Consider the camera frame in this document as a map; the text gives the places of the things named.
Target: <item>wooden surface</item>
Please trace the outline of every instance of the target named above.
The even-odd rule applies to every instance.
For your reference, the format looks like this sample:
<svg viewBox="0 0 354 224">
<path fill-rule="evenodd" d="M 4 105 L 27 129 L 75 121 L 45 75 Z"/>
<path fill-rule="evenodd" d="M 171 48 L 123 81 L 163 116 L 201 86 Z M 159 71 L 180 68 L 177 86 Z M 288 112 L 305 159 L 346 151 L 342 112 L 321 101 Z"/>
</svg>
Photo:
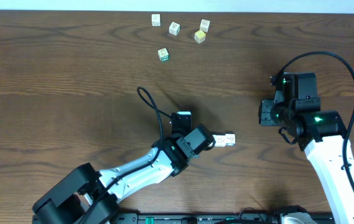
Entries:
<svg viewBox="0 0 354 224">
<path fill-rule="evenodd" d="M 277 128 L 258 124 L 269 76 L 304 52 L 329 50 L 354 68 L 354 15 L 0 12 L 0 223 L 30 223 L 31 207 L 80 164 L 110 168 L 141 157 L 158 140 L 144 86 L 168 113 L 233 131 L 236 146 L 203 152 L 179 176 L 121 203 L 141 212 L 239 212 L 301 205 L 330 211 L 318 177 Z M 211 21 L 206 41 L 193 34 Z M 168 34 L 174 21 L 178 36 Z M 168 62 L 157 50 L 167 47 Z M 347 124 L 354 87 L 338 60 L 301 59 L 314 71 L 322 109 Z M 170 125 L 163 117 L 165 131 Z M 354 128 L 351 136 L 354 153 Z"/>
</svg>

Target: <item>yellow cube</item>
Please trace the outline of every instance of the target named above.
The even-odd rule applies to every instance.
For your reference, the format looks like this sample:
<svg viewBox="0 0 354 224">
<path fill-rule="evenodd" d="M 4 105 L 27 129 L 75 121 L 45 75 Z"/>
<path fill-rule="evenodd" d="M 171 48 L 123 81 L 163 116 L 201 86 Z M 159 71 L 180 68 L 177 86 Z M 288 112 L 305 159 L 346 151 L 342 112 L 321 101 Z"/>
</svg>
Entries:
<svg viewBox="0 0 354 224">
<path fill-rule="evenodd" d="M 195 40 L 198 44 L 202 43 L 206 39 L 206 33 L 204 31 L 199 30 L 195 33 Z"/>
</svg>

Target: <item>white background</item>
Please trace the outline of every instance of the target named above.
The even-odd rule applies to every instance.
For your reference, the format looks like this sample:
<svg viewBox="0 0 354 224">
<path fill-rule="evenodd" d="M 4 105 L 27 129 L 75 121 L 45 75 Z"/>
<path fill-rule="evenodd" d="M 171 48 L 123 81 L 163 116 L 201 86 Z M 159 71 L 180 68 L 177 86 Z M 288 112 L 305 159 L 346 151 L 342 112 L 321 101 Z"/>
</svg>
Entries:
<svg viewBox="0 0 354 224">
<path fill-rule="evenodd" d="M 0 9 L 354 14 L 354 0 L 0 0 Z"/>
</svg>

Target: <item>letter cube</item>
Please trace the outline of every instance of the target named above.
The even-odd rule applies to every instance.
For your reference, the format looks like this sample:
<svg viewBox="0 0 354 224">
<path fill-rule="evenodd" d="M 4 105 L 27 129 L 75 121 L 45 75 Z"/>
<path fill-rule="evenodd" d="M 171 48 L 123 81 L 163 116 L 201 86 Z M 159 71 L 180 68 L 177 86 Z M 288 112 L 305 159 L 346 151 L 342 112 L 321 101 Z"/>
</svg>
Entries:
<svg viewBox="0 0 354 224">
<path fill-rule="evenodd" d="M 160 26 L 160 14 L 152 14 L 152 26 Z"/>
<path fill-rule="evenodd" d="M 157 54 L 159 55 L 160 61 L 165 61 L 169 59 L 169 53 L 167 49 L 160 49 L 157 51 Z"/>
<path fill-rule="evenodd" d="M 200 23 L 200 29 L 204 32 L 208 32 L 209 26 L 210 26 L 210 21 L 202 19 L 202 23 Z"/>
<path fill-rule="evenodd" d="M 195 40 L 198 44 L 202 43 L 206 39 L 206 33 L 202 30 L 199 30 L 195 33 Z"/>
<path fill-rule="evenodd" d="M 179 24 L 176 23 L 176 22 L 172 22 L 171 25 L 170 25 L 170 34 L 174 34 L 174 35 L 177 35 L 179 33 Z"/>
</svg>

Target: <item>wooden table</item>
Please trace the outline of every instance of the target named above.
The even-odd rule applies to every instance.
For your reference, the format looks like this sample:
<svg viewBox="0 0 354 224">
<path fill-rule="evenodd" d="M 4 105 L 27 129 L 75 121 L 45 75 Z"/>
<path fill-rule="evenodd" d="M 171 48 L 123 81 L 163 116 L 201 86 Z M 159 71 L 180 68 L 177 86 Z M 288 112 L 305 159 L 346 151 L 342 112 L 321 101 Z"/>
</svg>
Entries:
<svg viewBox="0 0 354 224">
<path fill-rule="evenodd" d="M 354 68 L 354 15 L 0 11 L 0 223 L 30 223 L 33 203 L 72 169 L 104 169 L 136 159 L 158 140 L 146 87 L 161 110 L 190 110 L 195 124 L 233 131 L 235 147 L 215 148 L 175 178 L 121 203 L 141 212 L 239 212 L 301 205 L 330 207 L 311 164 L 277 128 L 258 124 L 269 76 L 313 50 Z M 193 34 L 211 21 L 206 41 Z M 181 24 L 178 36 L 169 24 Z M 168 62 L 157 51 L 167 47 Z M 346 124 L 354 87 L 325 56 L 291 72 L 314 71 L 323 110 Z M 166 133 L 170 124 L 163 117 Z M 351 136 L 354 153 L 354 128 Z"/>
</svg>

